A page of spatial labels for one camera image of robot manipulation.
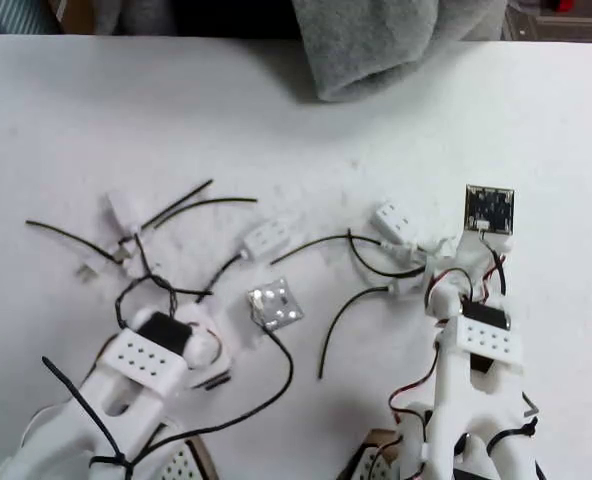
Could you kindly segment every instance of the small circuit board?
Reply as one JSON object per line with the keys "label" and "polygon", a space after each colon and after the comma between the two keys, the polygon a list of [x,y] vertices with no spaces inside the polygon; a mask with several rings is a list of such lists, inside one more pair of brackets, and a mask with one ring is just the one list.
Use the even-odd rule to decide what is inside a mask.
{"label": "small circuit board", "polygon": [[467,185],[465,230],[511,235],[514,231],[514,190]]}

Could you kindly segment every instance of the black wire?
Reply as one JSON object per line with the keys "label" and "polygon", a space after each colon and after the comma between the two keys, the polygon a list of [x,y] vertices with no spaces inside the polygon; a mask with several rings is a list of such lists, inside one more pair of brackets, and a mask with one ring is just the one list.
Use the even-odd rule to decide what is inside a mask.
{"label": "black wire", "polygon": [[112,446],[112,449],[114,450],[114,453],[116,454],[116,456],[117,457],[122,456],[123,454],[121,453],[120,449],[118,448],[118,444],[116,443],[116,440],[114,440],[114,437],[109,432],[109,430],[107,429],[107,427],[105,426],[105,424],[103,423],[103,421],[96,414],[96,412],[89,405],[89,403],[87,403],[87,400],[85,400],[85,398],[81,395],[81,393],[74,386],[74,384],[72,383],[72,381],[69,378],[67,378],[65,376],[65,374],[63,372],[61,372],[58,369],[58,367],[56,367],[56,365],[54,365],[49,358],[42,357],[42,360],[43,360],[43,363],[45,364],[45,366],[49,369],[49,371],[52,372],[54,374],[54,376],[63,385],[65,385],[65,387],[67,388],[67,390],[69,390],[69,393],[72,394],[72,397],[74,397],[74,399],[83,408],[83,410],[85,410],[85,412],[87,413],[87,415],[89,415],[89,417],[92,419],[92,421],[98,426],[98,428],[100,429],[100,431],[103,432],[103,435],[105,435],[105,438],[107,439],[107,441],[109,442],[109,444]]}
{"label": "black wire", "polygon": [[374,473],[374,467],[376,466],[376,461],[380,458],[380,456],[383,454],[383,452],[385,450],[387,450],[389,447],[393,447],[394,445],[399,444],[402,440],[403,440],[403,436],[401,435],[396,440],[393,440],[389,443],[385,443],[384,445],[381,445],[378,448],[378,450],[376,451],[376,455],[374,455],[374,458],[372,459],[372,464],[369,467],[369,473],[367,474],[367,480],[372,480],[372,474]]}
{"label": "black wire", "polygon": [[[234,263],[238,262],[242,258],[243,258],[243,256],[240,253],[237,253],[232,258],[230,258],[229,260],[227,260],[227,262],[225,262],[225,264],[222,267],[220,267],[220,269],[214,274],[214,276],[209,281],[209,283],[207,285],[205,285],[205,288],[203,290],[206,290],[206,291],[212,290],[212,288],[214,287],[214,285],[216,285],[216,282],[221,277],[221,275],[223,273],[225,273],[225,270],[227,270],[230,266],[232,266]],[[196,303],[201,303],[204,298],[205,298],[205,295],[200,295],[196,299]]]}
{"label": "black wire", "polygon": [[212,203],[223,203],[223,202],[249,202],[249,203],[256,203],[258,202],[257,198],[247,198],[247,197],[223,197],[223,198],[212,198],[210,200],[201,200],[200,202],[190,203],[189,205],[185,205],[182,208],[178,208],[174,210],[172,213],[164,217],[160,220],[157,224],[154,225],[154,228],[160,228],[163,224],[167,223],[169,220],[174,218],[176,215],[186,212],[187,210],[191,210],[192,208],[200,207],[201,205],[210,205]]}
{"label": "black wire", "polygon": [[[152,282],[154,282],[154,284],[156,284],[157,286],[159,286],[169,292],[169,316],[174,318],[174,314],[176,313],[176,306],[178,304],[178,299],[176,298],[174,288],[169,284],[169,282],[167,280],[165,280],[162,277],[159,277],[158,275],[151,275],[151,274],[145,275],[143,277],[136,278],[136,279],[132,280],[131,282],[129,282],[129,285],[127,285],[127,287],[120,293],[120,295],[118,296],[118,298],[114,302],[114,310],[116,311],[116,321],[118,322],[118,326],[121,329],[128,327],[127,322],[123,318],[123,315],[121,312],[121,305],[123,303],[123,299],[125,298],[125,296],[129,292],[131,292],[134,288],[136,288],[138,285],[143,283],[145,280],[151,280]],[[203,292],[194,292],[195,295],[200,295],[201,293],[203,293]]]}
{"label": "black wire", "polygon": [[371,270],[374,273],[377,273],[379,275],[382,275],[383,277],[389,277],[389,278],[411,278],[411,277],[415,277],[417,275],[420,275],[420,274],[422,274],[425,271],[425,265],[423,265],[422,267],[415,268],[414,270],[409,270],[407,272],[401,272],[401,273],[389,273],[389,272],[383,272],[382,270],[378,270],[378,269],[372,267],[369,263],[367,263],[365,261],[365,259],[363,259],[363,257],[360,255],[360,253],[358,253],[358,250],[356,250],[356,245],[354,245],[354,239],[353,239],[352,231],[349,228],[347,229],[347,235],[346,235],[346,237],[349,240],[349,245],[350,245],[350,247],[352,249],[352,252],[356,256],[356,258],[360,261],[360,263],[362,263],[367,269]]}
{"label": "black wire", "polygon": [[415,473],[412,473],[411,477],[407,477],[405,480],[417,480],[420,478],[420,476],[423,474],[423,471],[425,470],[425,464],[421,463],[420,468],[418,470],[416,470]]}
{"label": "black wire", "polygon": [[526,423],[520,428],[510,428],[508,430],[502,430],[498,432],[487,444],[487,455],[492,454],[494,447],[504,438],[511,437],[514,435],[526,435],[528,437],[534,436],[536,433],[536,424],[538,423],[538,417],[534,417],[531,422]]}
{"label": "black wire", "polygon": [[536,462],[536,476],[538,477],[538,480],[547,480],[547,477],[540,469],[540,465],[538,465],[538,462]]}
{"label": "black wire", "polygon": [[336,326],[336,323],[340,319],[343,312],[345,310],[347,310],[347,307],[349,307],[352,303],[354,303],[360,297],[367,295],[368,293],[387,292],[388,290],[389,289],[387,287],[372,287],[372,288],[368,288],[366,290],[363,290],[362,292],[358,292],[352,298],[347,300],[347,302],[345,302],[345,305],[343,305],[343,307],[338,311],[338,313],[334,317],[334,320],[332,321],[332,324],[329,326],[329,330],[327,331],[327,335],[325,336],[325,342],[323,343],[323,351],[321,353],[320,362],[318,364],[318,379],[319,380],[323,379],[323,370],[325,369],[325,357],[327,356],[327,348],[329,346],[329,339],[331,338],[332,331],[334,330],[334,327]]}
{"label": "black wire", "polygon": [[[306,249],[307,247],[311,247],[312,245],[316,245],[317,243],[322,243],[322,242],[326,242],[328,240],[335,240],[335,239],[340,239],[340,238],[346,239],[347,238],[347,235],[330,235],[329,237],[323,237],[323,238],[319,238],[318,240],[313,240],[311,242],[304,243],[300,247],[297,247],[297,248],[295,248],[293,250],[290,250],[285,255],[281,255],[280,257],[275,258],[274,260],[272,260],[271,262],[269,262],[269,264],[270,265],[276,265],[278,262],[282,262],[287,257],[290,257],[290,256],[294,255],[295,253],[298,253],[301,250]],[[373,238],[362,237],[360,235],[353,235],[353,238],[354,238],[354,240],[362,240],[364,242],[373,243],[374,245],[382,245],[382,243],[380,241],[374,240]]]}
{"label": "black wire", "polygon": [[494,259],[494,265],[496,266],[496,270],[498,270],[498,276],[500,278],[500,293],[501,295],[505,295],[507,293],[507,282],[505,280],[505,269],[503,268],[503,262],[500,259],[500,255],[498,255],[498,252],[494,250],[491,247],[491,245],[485,240],[485,232],[481,233],[480,240],[492,254],[492,258]]}
{"label": "black wire", "polygon": [[141,259],[141,262],[143,262],[143,270],[145,270],[145,274],[151,275],[152,269],[149,267],[149,262],[147,261],[147,255],[145,255],[145,248],[143,248],[143,244],[141,243],[140,237],[138,236],[138,234],[134,235],[134,241],[136,242],[136,245],[138,246],[138,250],[140,250],[140,259]]}
{"label": "black wire", "polygon": [[203,191],[205,188],[207,188],[208,186],[210,186],[212,183],[214,182],[213,179],[209,179],[207,180],[205,183],[199,185],[198,187],[196,187],[194,190],[192,190],[191,192],[189,192],[187,195],[179,198],[178,200],[176,200],[174,203],[172,203],[171,205],[169,205],[168,207],[166,207],[164,210],[158,212],[156,215],[154,215],[152,218],[150,218],[149,220],[147,220],[145,223],[143,223],[141,225],[141,230],[146,229],[147,227],[149,227],[150,225],[152,225],[153,223],[155,223],[156,221],[158,221],[161,217],[165,216],[165,214],[169,213],[170,211],[172,211],[174,208],[176,208],[178,205],[180,205],[181,203],[189,200],[190,198],[192,198],[193,196],[197,195],[198,193],[200,193],[201,191]]}
{"label": "black wire", "polygon": [[283,396],[283,394],[287,391],[287,389],[291,385],[292,379],[294,377],[294,360],[292,359],[292,356],[289,353],[289,350],[287,350],[285,345],[283,345],[283,343],[274,334],[274,332],[269,330],[264,325],[261,325],[261,324],[257,324],[257,325],[269,336],[269,338],[281,349],[281,351],[287,357],[287,361],[289,362],[289,373],[287,375],[287,380],[286,380],[285,384],[283,385],[283,387],[275,395],[273,395],[271,398],[269,398],[265,402],[261,403],[259,406],[253,408],[252,410],[248,411],[247,413],[244,413],[232,420],[221,423],[220,425],[216,425],[214,427],[198,428],[195,430],[190,430],[188,432],[179,433],[177,435],[172,435],[171,437],[160,440],[159,442],[155,443],[154,445],[151,445],[151,446],[143,449],[132,461],[133,466],[136,466],[149,454],[151,454],[152,452],[154,452],[158,448],[167,445],[168,443],[175,442],[177,440],[185,440],[187,438],[194,437],[196,435],[204,435],[207,433],[219,432],[219,431],[224,430],[228,427],[239,424],[239,423],[243,422],[244,420],[247,420],[248,418],[256,415],[257,413],[260,413],[262,410],[266,409],[267,407],[272,405],[274,402],[276,402],[280,397]]}
{"label": "black wire", "polygon": [[120,262],[118,260],[116,260],[113,257],[113,255],[111,253],[109,253],[107,250],[103,250],[98,245],[95,245],[94,243],[90,242],[89,240],[85,240],[84,238],[79,237],[78,235],[74,235],[73,233],[66,232],[65,230],[62,230],[58,227],[54,227],[53,225],[48,225],[47,223],[37,222],[35,220],[25,220],[25,224],[30,225],[32,227],[40,227],[40,228],[44,228],[46,230],[51,230],[52,232],[56,232],[56,233],[63,235],[67,238],[71,238],[72,240],[76,240],[78,243],[82,243],[86,247],[89,247],[92,250],[94,250],[99,255],[105,257],[110,262],[112,262],[116,265],[120,265]]}

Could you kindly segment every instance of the white tabletop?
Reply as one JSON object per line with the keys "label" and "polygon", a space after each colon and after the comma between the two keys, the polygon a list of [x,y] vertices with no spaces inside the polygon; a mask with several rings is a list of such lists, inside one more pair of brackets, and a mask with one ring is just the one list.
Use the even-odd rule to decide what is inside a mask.
{"label": "white tabletop", "polygon": [[[347,226],[373,234],[368,214],[389,196],[457,234],[466,183],[516,189],[508,282],[525,389],[542,411],[537,458],[551,479],[592,478],[592,45],[571,44],[458,45],[384,93],[325,105],[289,44],[0,37],[0,462],[32,412],[66,398],[41,355],[80,382],[117,330],[126,283],[109,269],[81,284],[78,251],[23,220],[111,238],[107,190],[136,194],[149,213],[208,178],[209,196],[261,202],[196,210],[153,239],[151,255],[187,287],[278,212],[298,214],[294,243]],[[241,266],[210,300],[237,350],[234,376],[179,399],[188,427],[242,413],[284,381],[275,346],[252,351],[233,334],[249,322],[243,292],[280,275],[307,315],[279,332],[295,380],[269,410],[205,438],[223,479],[335,477],[369,428],[392,426],[387,395],[431,359],[421,306],[372,298],[341,320],[318,383],[334,313],[382,280],[359,273],[342,242],[274,269]],[[127,308],[147,301],[164,295],[144,289]]]}

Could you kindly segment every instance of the white connector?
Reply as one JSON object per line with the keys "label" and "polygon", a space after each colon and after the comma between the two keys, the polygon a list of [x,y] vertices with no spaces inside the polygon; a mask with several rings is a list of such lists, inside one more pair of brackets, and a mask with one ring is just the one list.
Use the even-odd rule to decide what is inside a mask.
{"label": "white connector", "polygon": [[106,195],[109,209],[123,235],[133,237],[140,232],[140,219],[134,202],[125,192],[111,190]]}
{"label": "white connector", "polygon": [[258,260],[276,253],[287,243],[289,243],[289,228],[285,219],[269,220],[243,238],[241,255],[245,259]]}
{"label": "white connector", "polygon": [[416,229],[402,212],[391,202],[383,203],[372,215],[372,225],[390,242],[404,244],[415,242]]}

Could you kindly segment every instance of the gray towel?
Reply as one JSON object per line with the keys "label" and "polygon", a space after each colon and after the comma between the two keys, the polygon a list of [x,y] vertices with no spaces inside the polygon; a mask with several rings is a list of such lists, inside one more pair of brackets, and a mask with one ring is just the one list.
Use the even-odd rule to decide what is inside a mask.
{"label": "gray towel", "polygon": [[450,41],[500,37],[505,0],[292,0],[322,100],[360,98]]}

